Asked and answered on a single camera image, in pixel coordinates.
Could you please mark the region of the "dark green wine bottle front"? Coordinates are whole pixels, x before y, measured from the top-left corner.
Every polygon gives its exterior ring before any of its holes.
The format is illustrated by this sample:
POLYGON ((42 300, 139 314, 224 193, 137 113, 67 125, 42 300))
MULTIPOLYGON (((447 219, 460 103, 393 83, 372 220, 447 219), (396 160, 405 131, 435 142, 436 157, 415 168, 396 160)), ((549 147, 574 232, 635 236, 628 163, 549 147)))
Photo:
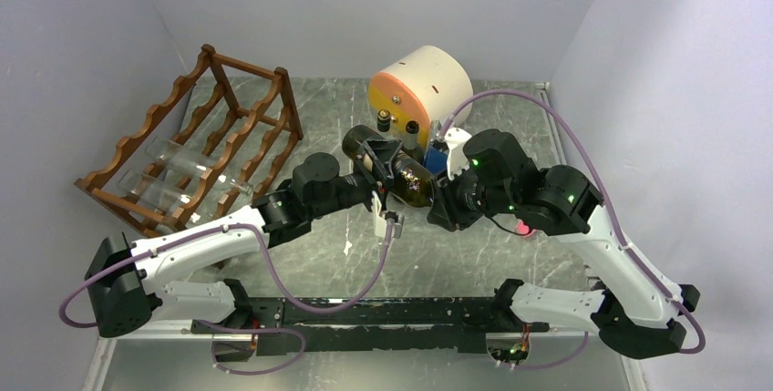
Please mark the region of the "dark green wine bottle front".
POLYGON ((368 126, 357 125, 344 135, 342 150, 350 159, 359 159, 403 203, 416 208, 432 205, 433 175, 410 157, 397 139, 387 139, 368 126))

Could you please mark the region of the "small clear square bottle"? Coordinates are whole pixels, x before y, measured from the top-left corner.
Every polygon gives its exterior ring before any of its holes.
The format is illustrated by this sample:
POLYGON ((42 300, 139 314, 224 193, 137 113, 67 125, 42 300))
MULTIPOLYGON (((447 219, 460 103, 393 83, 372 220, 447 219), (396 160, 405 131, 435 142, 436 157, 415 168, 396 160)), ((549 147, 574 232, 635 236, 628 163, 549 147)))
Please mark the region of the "small clear square bottle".
MULTIPOLYGON (((201 179, 205 173, 214 172, 216 160, 198 151, 185 148, 170 139, 155 137, 145 148, 145 154, 154 162, 168 167, 191 179, 201 179)), ((241 194, 251 195, 254 186, 234 175, 220 173, 211 187, 212 190, 237 190, 241 194)))

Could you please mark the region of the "clear glass wine bottle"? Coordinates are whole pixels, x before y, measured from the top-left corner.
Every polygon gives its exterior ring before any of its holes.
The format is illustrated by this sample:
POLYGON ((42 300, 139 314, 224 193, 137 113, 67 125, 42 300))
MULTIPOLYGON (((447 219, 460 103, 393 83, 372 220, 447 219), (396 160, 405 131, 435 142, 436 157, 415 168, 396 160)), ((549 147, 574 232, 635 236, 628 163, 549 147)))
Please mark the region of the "clear glass wine bottle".
POLYGON ((128 170, 119 179, 117 186, 128 195, 137 197, 153 209, 161 211, 164 222, 169 226, 178 222, 186 226, 200 225, 208 220, 197 212, 192 213, 186 221, 173 217, 174 212, 178 208, 191 201, 191 197, 166 181, 159 180, 148 174, 136 170, 128 170))

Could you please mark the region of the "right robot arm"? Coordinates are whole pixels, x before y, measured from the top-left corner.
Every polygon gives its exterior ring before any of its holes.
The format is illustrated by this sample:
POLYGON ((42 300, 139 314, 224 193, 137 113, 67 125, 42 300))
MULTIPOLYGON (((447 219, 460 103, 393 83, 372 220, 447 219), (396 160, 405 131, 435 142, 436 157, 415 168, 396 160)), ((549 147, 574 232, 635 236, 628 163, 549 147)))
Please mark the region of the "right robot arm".
POLYGON ((633 359, 683 351, 682 319, 696 309, 699 291, 670 281, 615 234, 603 195, 582 172, 537 168, 516 138, 498 129, 470 135, 452 128, 444 140, 447 168, 434 182, 430 224, 455 232, 511 214, 566 245, 603 283, 600 290, 579 292, 509 279, 492 301, 499 329, 568 327, 595 334, 633 359))

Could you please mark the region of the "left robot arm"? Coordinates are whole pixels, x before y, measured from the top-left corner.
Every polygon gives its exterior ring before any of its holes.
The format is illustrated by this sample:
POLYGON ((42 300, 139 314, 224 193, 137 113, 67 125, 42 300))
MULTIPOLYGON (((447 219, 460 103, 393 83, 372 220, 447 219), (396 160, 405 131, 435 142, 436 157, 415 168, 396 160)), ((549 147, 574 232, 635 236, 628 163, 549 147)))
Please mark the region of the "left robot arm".
POLYGON ((363 204, 376 234, 399 235, 400 217, 383 208, 394 182, 392 162, 402 147, 395 139, 367 139, 356 150, 353 173, 315 153, 290 179, 230 215, 192 229, 129 242, 122 233, 105 238, 78 287, 87 292, 100 336, 130 334, 151 321, 192 319, 219 323, 238 333, 253 308, 236 282, 184 283, 181 277, 218 261, 291 242, 310 232, 313 221, 363 204))

